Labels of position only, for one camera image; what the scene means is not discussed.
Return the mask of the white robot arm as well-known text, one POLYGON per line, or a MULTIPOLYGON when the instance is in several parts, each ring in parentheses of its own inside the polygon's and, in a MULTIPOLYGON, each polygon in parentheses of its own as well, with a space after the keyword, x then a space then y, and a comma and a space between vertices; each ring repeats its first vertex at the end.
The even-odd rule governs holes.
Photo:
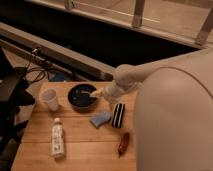
POLYGON ((92 93, 109 103, 137 92, 137 171, 213 171, 213 48, 121 65, 92 93))

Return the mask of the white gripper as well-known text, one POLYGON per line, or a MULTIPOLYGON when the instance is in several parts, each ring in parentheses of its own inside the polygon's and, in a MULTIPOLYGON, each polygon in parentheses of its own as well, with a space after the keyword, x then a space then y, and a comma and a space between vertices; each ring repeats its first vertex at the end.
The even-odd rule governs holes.
POLYGON ((112 82, 109 86, 93 91, 90 97, 99 98, 102 96, 110 104, 115 104, 122 95, 129 93, 133 87, 133 84, 119 85, 116 82, 112 82))

